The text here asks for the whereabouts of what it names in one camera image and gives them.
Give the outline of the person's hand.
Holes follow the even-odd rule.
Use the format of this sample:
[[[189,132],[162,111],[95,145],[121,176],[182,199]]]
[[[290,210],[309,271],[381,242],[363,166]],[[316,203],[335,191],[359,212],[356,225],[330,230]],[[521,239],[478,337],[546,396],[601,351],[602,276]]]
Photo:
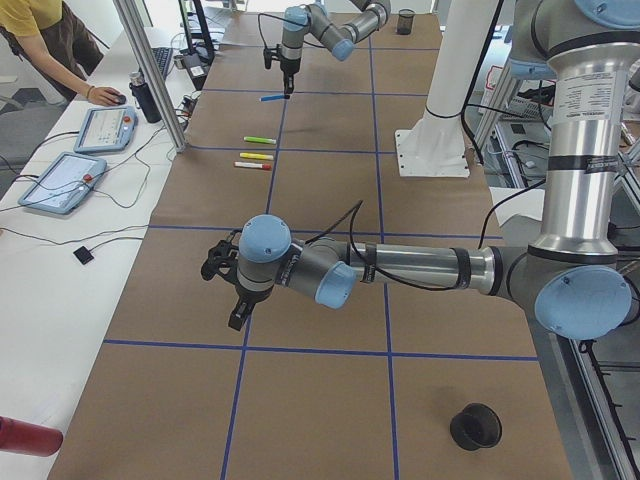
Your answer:
[[[99,106],[118,106],[116,104],[118,95],[122,94],[112,87],[91,87],[88,100]]]

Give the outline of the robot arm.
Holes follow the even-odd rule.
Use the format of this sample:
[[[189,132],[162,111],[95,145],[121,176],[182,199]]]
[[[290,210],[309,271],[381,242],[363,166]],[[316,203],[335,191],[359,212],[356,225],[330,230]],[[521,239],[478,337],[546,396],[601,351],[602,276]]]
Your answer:
[[[476,250],[299,241],[273,215],[230,238],[229,279],[241,329],[276,285],[338,308],[357,282],[510,300],[565,338],[601,337],[623,323],[632,290],[608,240],[628,71],[639,56],[635,1],[520,1],[512,57],[544,63],[557,78],[539,236],[525,247]]]
[[[346,60],[355,45],[384,27],[391,16],[389,1],[352,1],[360,13],[344,25],[336,25],[319,2],[288,7],[284,12],[281,43],[264,50],[265,67],[272,60],[280,62],[283,95],[294,92],[294,76],[300,71],[304,39],[312,35],[334,58]]]

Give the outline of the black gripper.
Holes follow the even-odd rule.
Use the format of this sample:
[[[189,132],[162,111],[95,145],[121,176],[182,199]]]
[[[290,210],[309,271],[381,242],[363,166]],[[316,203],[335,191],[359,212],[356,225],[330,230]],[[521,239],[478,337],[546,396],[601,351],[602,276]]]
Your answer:
[[[283,72],[283,96],[290,99],[295,91],[295,75],[300,71],[301,59],[291,59],[282,56],[280,69]]]
[[[228,326],[234,330],[242,330],[246,322],[251,318],[256,304],[269,298],[273,291],[273,285],[256,291],[245,287],[237,281],[235,291],[238,295],[238,301],[229,315]]]

